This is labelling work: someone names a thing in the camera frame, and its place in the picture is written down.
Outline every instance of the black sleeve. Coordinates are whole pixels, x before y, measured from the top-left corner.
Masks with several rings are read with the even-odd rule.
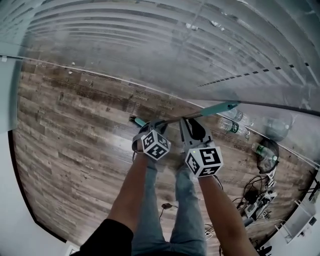
[[[80,247],[80,251],[72,256],[130,256],[133,237],[133,232],[127,226],[112,219],[105,219]]]

